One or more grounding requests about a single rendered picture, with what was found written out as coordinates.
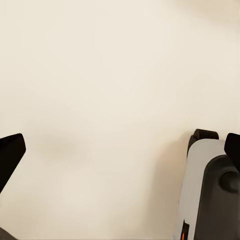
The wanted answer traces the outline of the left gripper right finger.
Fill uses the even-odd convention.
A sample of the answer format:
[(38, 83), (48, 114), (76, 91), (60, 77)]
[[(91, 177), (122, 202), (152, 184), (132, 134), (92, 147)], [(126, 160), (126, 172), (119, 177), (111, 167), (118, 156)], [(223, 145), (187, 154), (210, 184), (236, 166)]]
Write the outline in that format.
[(240, 135), (229, 133), (227, 135), (224, 151), (240, 173)]

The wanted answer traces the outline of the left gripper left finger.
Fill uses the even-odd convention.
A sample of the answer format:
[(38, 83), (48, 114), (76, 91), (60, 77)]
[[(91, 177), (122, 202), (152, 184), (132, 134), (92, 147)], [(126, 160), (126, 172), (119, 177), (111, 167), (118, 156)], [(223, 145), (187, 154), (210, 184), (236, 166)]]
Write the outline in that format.
[(22, 133), (0, 138), (0, 193), (26, 153)]

